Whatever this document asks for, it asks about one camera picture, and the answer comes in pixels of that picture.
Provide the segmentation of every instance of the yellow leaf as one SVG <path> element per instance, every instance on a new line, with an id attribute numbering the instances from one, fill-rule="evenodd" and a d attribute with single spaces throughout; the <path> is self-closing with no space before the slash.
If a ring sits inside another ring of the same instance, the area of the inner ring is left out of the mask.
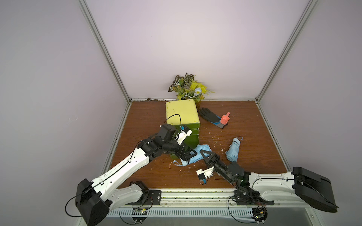
<path id="1" fill-rule="evenodd" d="M 198 85 L 197 83 L 191 83 L 190 89 L 195 90 L 197 85 Z"/>

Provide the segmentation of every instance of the work glove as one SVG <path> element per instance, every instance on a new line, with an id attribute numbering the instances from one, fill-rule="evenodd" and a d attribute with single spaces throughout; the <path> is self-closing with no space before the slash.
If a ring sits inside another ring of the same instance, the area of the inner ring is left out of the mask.
<path id="1" fill-rule="evenodd" d="M 220 123 L 220 117 L 217 116 L 215 113 L 213 113 L 212 111 L 210 111 L 208 108 L 202 108 L 199 110 L 199 114 L 201 115 L 201 117 L 203 117 L 205 120 L 211 122 L 212 124 L 216 125 L 219 128 L 224 128 L 226 124 L 222 124 Z"/>

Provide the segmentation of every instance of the wooden floor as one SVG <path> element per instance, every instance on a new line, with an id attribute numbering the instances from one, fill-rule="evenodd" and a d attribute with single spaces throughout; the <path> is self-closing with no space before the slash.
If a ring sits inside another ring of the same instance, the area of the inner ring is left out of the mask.
<path id="1" fill-rule="evenodd" d="M 166 119 L 166 102 L 133 102 L 119 139 L 112 167 L 130 154 L 138 141 L 159 131 Z M 272 141 L 268 129 L 254 101 L 203 101 L 220 117 L 230 112 L 229 124 L 224 128 L 211 124 L 200 117 L 200 144 L 208 144 L 213 152 L 221 156 L 228 165 L 225 151 L 234 137 L 242 136 L 237 163 L 245 171 L 261 174 L 286 172 L 284 164 Z M 121 186 L 129 186 L 130 181 L 141 180 L 149 188 L 232 188 L 221 176 L 215 174 L 206 185 L 199 181 L 196 170 L 206 169 L 203 160 L 178 167 L 169 155 L 162 155 L 139 169 Z"/>

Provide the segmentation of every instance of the white wall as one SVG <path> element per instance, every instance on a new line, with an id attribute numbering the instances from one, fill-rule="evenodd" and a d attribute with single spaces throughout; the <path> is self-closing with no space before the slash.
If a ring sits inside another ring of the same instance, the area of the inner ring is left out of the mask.
<path id="1" fill-rule="evenodd" d="M 261 100 L 287 161 L 328 177 L 338 213 L 361 225 L 362 2 L 320 1 Z"/>
<path id="2" fill-rule="evenodd" d="M 77 1 L 1 1 L 0 30 L 1 225 L 73 225 L 126 101 Z"/>
<path id="3" fill-rule="evenodd" d="M 256 97 L 308 0 L 87 0 L 131 98 L 175 97 L 175 75 Z"/>

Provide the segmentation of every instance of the aluminum frame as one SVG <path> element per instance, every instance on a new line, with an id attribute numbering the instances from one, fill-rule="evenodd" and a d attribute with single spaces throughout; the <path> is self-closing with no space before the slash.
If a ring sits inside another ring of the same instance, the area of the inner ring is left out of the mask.
<path id="1" fill-rule="evenodd" d="M 283 62 L 287 58 L 289 52 L 294 46 L 295 41 L 297 40 L 299 34 L 303 30 L 307 20 L 309 19 L 311 13 L 315 9 L 315 6 L 317 4 L 318 0 L 310 0 L 306 9 L 304 10 L 301 18 L 299 19 L 296 27 L 294 28 L 292 35 L 290 36 L 289 40 L 287 41 L 287 44 L 285 45 L 282 53 L 280 54 L 277 63 L 275 64 L 273 70 L 271 71 L 268 79 L 266 80 L 266 83 L 264 84 L 263 88 L 261 89 L 259 95 L 256 97 L 256 101 L 260 102 L 263 96 L 265 95 L 265 92 L 267 91 L 269 85 L 273 81 L 275 75 L 278 73 L 280 67 L 282 66 Z"/>
<path id="2" fill-rule="evenodd" d="M 110 67 L 110 69 L 111 69 L 111 71 L 113 73 L 114 78 L 117 81 L 117 84 L 118 84 L 119 88 L 122 91 L 123 96 L 125 97 L 127 103 L 130 104 L 131 99 L 130 99 L 128 93 L 127 93 L 127 90 L 126 90 L 125 86 L 123 85 L 121 77 L 119 76 L 119 73 L 118 73 L 118 71 L 117 71 L 117 69 L 116 69 L 116 67 L 115 67 L 115 65 L 113 63 L 113 60 L 112 60 L 112 58 L 111 58 L 111 56 L 110 56 L 110 54 L 108 52 L 106 44 L 103 41 L 103 38 L 102 38 L 102 36 L 101 36 L 101 34 L 100 34 L 99 30 L 98 30 L 96 22 L 94 21 L 94 18 L 93 18 L 92 14 L 91 14 L 91 12 L 89 10 L 89 7 L 88 7 L 86 1 L 85 0 L 78 0 L 78 2 L 79 2 L 79 7 L 80 7 L 84 17 L 85 17 L 86 21 L 88 22 L 90 30 L 92 31 L 94 38 L 96 39 L 99 47 L 101 48 L 101 51 L 102 51 L 108 65 L 109 65 L 109 67 Z"/>

